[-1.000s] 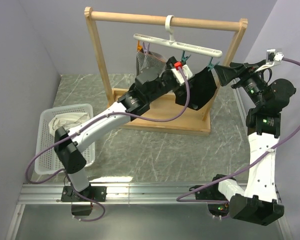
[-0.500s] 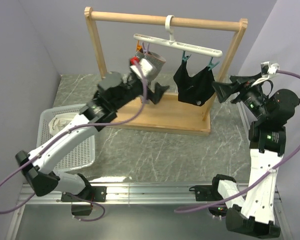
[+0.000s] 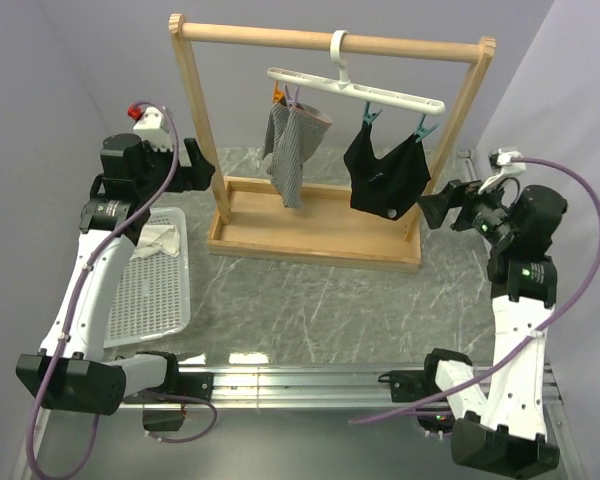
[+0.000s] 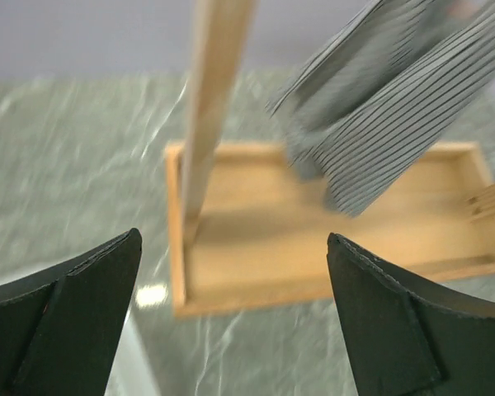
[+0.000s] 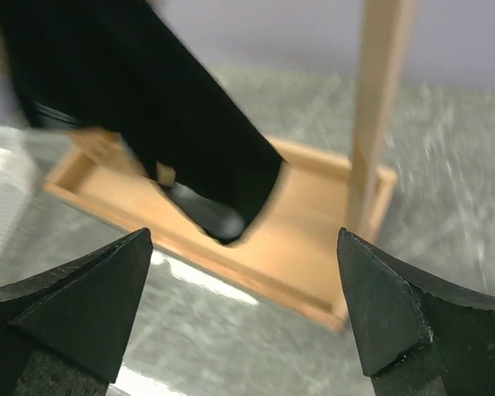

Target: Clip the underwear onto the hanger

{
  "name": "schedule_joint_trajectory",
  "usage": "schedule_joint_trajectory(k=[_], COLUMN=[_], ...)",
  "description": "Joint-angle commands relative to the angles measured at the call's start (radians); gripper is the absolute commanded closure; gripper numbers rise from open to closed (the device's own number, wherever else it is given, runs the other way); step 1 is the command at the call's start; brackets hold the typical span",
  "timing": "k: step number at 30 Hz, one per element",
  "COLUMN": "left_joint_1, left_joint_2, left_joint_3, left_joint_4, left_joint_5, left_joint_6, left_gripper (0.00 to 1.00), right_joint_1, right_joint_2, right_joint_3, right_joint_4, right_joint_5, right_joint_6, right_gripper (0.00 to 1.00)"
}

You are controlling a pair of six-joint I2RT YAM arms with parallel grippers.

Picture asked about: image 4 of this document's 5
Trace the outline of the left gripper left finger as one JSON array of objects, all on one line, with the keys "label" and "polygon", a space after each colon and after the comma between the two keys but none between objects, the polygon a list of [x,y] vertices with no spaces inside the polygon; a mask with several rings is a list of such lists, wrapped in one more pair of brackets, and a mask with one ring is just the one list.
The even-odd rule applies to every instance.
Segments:
[{"label": "left gripper left finger", "polygon": [[0,285],[0,395],[103,395],[142,256],[138,229]]}]

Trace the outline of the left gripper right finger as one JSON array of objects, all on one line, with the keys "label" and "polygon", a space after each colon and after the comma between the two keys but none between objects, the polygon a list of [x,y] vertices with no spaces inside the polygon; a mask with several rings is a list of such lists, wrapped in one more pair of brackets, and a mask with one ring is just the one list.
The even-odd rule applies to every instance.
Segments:
[{"label": "left gripper right finger", "polygon": [[359,395],[495,395],[495,303],[387,262],[341,234],[328,271]]}]

